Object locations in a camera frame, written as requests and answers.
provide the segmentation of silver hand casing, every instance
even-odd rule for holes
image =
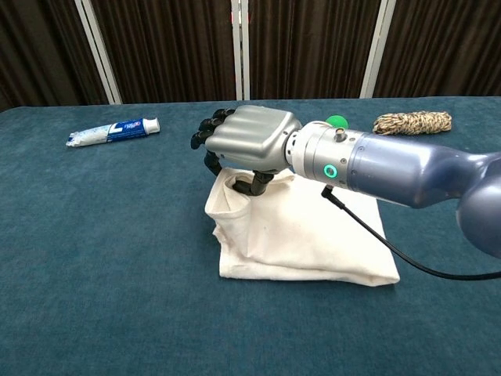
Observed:
[[[215,129],[205,146],[221,159],[274,174],[289,167],[285,146],[290,134],[300,128],[291,112],[244,105]]]

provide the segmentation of toothpaste tube cap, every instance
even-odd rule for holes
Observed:
[[[147,134],[156,133],[160,131],[160,125],[158,124],[158,119],[154,118],[152,120],[144,119],[142,121],[144,130]]]

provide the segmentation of green led ring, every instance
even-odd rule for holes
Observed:
[[[328,178],[334,179],[337,176],[337,169],[331,164],[326,164],[326,167],[323,168],[323,173],[326,174]]]

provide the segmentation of toothpaste tube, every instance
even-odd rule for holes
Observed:
[[[103,125],[102,127],[73,132],[68,137],[66,146],[87,146],[96,143],[111,143],[121,139],[143,137],[160,131],[158,120],[137,119],[120,123]]]

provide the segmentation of green cap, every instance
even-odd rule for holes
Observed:
[[[332,115],[326,120],[326,123],[329,123],[334,128],[348,129],[348,121],[341,115]]]

